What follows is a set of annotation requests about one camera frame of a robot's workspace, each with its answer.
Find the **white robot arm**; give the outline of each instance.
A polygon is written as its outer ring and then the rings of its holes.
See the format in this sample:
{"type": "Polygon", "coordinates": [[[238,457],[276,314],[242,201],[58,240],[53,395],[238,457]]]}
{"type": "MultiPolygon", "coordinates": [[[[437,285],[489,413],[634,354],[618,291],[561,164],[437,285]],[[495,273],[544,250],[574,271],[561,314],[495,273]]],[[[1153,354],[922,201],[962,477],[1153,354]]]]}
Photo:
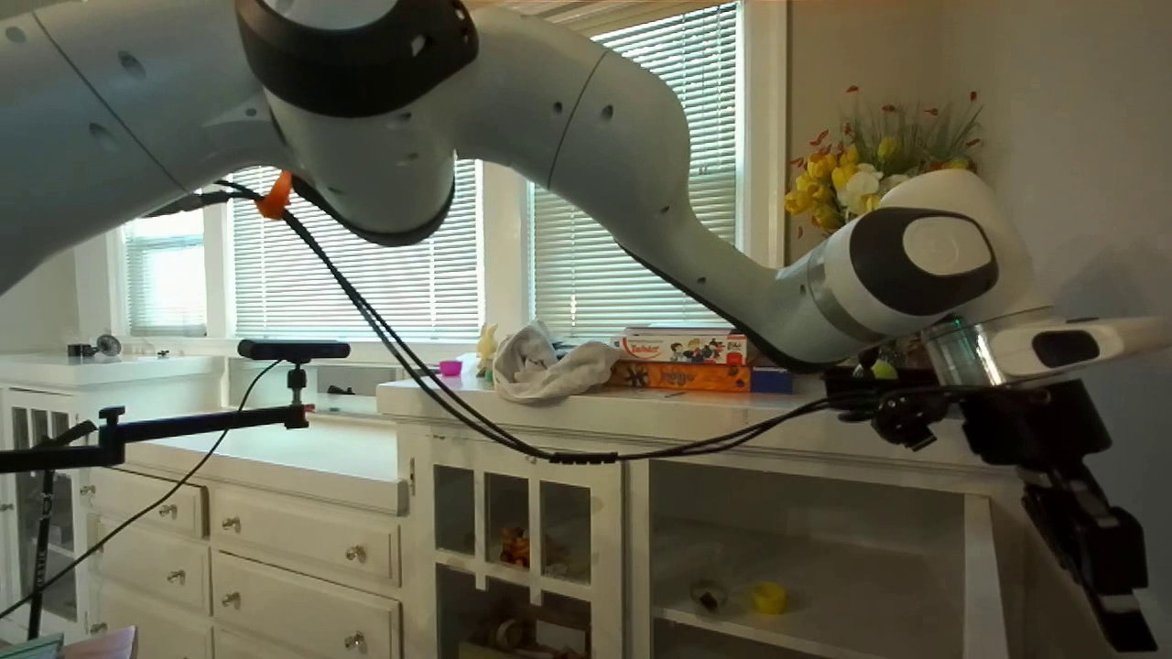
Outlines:
{"type": "MultiPolygon", "coordinates": [[[[0,9],[0,96],[0,288],[248,164],[296,170],[370,240],[419,240],[450,203],[453,156],[485,156],[586,210],[789,365],[832,365],[934,325],[940,385],[1001,386],[1167,343],[1163,321],[1059,321],[966,170],[918,177],[768,271],[696,222],[671,89],[592,41],[503,9],[473,18],[457,0],[42,0],[0,9]]],[[[1043,468],[1034,449],[998,457],[1043,468]]]]}

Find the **box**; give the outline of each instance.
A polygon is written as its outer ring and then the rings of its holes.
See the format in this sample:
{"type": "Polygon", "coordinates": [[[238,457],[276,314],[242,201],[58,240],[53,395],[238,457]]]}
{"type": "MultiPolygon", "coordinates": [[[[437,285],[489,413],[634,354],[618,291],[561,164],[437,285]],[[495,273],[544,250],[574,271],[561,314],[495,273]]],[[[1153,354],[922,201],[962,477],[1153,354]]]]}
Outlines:
{"type": "Polygon", "coordinates": [[[634,362],[747,362],[747,336],[729,325],[627,325],[618,352],[634,362]]]}
{"type": "Polygon", "coordinates": [[[618,357],[608,386],[653,393],[750,393],[747,362],[629,362],[618,357]]]}

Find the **drawer handle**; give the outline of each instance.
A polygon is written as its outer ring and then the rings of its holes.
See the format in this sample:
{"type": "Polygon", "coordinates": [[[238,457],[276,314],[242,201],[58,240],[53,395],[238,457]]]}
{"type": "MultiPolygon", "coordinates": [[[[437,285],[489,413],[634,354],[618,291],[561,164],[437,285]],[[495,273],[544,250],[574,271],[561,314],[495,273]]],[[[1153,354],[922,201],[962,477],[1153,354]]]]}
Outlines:
{"type": "Polygon", "coordinates": [[[367,546],[351,546],[351,550],[346,550],[346,559],[351,559],[351,563],[367,563],[367,546]]]}
{"type": "Polygon", "coordinates": [[[362,632],[351,632],[351,638],[341,642],[341,649],[367,656],[367,638],[362,638],[362,632]]]}

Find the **flower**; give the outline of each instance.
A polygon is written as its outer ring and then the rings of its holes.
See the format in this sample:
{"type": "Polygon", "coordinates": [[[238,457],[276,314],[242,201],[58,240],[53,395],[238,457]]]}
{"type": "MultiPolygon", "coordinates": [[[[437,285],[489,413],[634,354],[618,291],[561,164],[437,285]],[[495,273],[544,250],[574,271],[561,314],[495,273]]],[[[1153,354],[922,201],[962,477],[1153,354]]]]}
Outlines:
{"type": "Polygon", "coordinates": [[[795,159],[795,180],[783,192],[789,214],[843,227],[873,213],[903,180],[931,169],[977,169],[977,90],[971,90],[962,113],[949,106],[873,106],[857,85],[849,85],[846,96],[854,103],[839,133],[822,133],[810,152],[795,159]]]}

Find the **window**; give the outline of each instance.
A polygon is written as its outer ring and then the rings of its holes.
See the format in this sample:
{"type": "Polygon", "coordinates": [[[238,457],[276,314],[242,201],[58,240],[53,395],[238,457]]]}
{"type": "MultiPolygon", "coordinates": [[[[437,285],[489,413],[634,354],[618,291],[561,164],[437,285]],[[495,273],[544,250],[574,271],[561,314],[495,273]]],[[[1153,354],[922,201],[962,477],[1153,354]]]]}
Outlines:
{"type": "Polygon", "coordinates": [[[136,336],[204,336],[203,213],[126,222],[127,325],[136,336]]]}
{"type": "MultiPolygon", "coordinates": [[[[276,170],[242,170],[263,190],[276,170]]],[[[315,203],[292,201],[301,222],[360,291],[414,340],[469,340],[480,328],[480,164],[457,159],[453,203],[445,227],[419,246],[375,246],[315,203]]],[[[235,203],[235,312],[242,336],[375,336],[301,236],[235,203]]]]}
{"type": "MultiPolygon", "coordinates": [[[[735,6],[705,6],[602,45],[658,73],[694,133],[694,203],[735,236],[735,6]]],[[[629,260],[614,236],[566,199],[530,186],[530,314],[552,333],[614,333],[639,321],[719,321],[705,305],[629,260]]]]}

